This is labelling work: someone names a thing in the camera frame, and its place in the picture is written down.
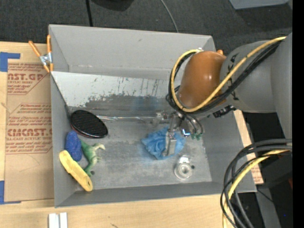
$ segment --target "white plastic piece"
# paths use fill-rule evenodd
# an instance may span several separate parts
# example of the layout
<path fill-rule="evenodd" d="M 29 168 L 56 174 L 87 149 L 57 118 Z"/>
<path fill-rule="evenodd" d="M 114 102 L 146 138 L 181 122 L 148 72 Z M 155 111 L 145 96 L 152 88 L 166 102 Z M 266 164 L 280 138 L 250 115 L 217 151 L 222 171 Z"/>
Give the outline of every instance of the white plastic piece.
<path fill-rule="evenodd" d="M 49 214 L 48 228 L 67 228 L 67 213 Z"/>

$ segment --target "blue crumpled fabric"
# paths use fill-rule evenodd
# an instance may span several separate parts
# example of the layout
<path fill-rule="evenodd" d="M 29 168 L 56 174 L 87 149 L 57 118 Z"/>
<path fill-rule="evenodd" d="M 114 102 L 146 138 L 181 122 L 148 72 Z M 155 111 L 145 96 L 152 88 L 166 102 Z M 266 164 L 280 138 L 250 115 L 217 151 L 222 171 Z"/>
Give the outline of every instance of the blue crumpled fabric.
<path fill-rule="evenodd" d="M 180 135 L 178 132 L 174 133 L 174 137 L 176 138 L 176 146 L 174 155 L 170 156 L 162 156 L 162 152 L 166 148 L 166 133 L 168 131 L 168 126 L 160 129 L 159 131 L 155 131 L 153 133 L 149 133 L 147 138 L 141 139 L 142 143 L 145 145 L 146 150 L 154 155 L 158 160 L 164 160 L 171 156 L 174 156 L 181 152 L 186 142 L 186 139 Z"/>
<path fill-rule="evenodd" d="M 77 136 L 77 133 L 72 130 L 67 134 L 65 150 L 69 152 L 72 159 L 76 162 L 82 158 L 81 141 Z"/>

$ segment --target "green plastic figure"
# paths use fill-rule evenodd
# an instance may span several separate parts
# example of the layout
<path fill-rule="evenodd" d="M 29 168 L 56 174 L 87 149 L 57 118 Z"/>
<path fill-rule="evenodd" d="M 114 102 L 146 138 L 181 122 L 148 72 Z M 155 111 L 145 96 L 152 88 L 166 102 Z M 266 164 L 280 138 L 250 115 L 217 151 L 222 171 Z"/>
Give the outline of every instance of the green plastic figure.
<path fill-rule="evenodd" d="M 97 156 L 96 150 L 103 149 L 105 150 L 105 146 L 101 143 L 96 143 L 94 145 L 89 145 L 86 142 L 81 141 L 81 148 L 84 156 L 86 157 L 89 164 L 84 168 L 84 171 L 88 174 L 89 177 L 92 176 L 91 169 L 97 164 L 101 158 Z"/>

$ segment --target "blue tape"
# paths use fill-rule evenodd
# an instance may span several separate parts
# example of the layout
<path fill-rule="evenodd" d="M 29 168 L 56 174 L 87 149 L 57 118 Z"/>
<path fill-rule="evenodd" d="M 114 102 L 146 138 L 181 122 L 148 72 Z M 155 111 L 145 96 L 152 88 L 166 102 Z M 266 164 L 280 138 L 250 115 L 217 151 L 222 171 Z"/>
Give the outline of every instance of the blue tape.
<path fill-rule="evenodd" d="M 0 52 L 0 72 L 8 71 L 8 59 L 20 59 L 20 53 Z"/>
<path fill-rule="evenodd" d="M 4 202 L 4 181 L 0 181 L 0 204 Z"/>
<path fill-rule="evenodd" d="M 0 180 L 0 205 L 1 204 L 12 204 L 12 203 L 21 203 L 20 201 L 15 202 L 4 202 L 4 181 Z"/>

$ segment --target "black textured pad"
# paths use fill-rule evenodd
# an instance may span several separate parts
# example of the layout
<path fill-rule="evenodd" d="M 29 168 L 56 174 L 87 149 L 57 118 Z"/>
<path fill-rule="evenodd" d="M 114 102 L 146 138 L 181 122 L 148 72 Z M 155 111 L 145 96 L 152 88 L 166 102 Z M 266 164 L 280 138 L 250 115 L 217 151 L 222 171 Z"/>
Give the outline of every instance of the black textured pad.
<path fill-rule="evenodd" d="M 90 138 L 103 138 L 108 134 L 106 125 L 97 116 L 84 110 L 72 113 L 71 125 L 80 134 Z"/>

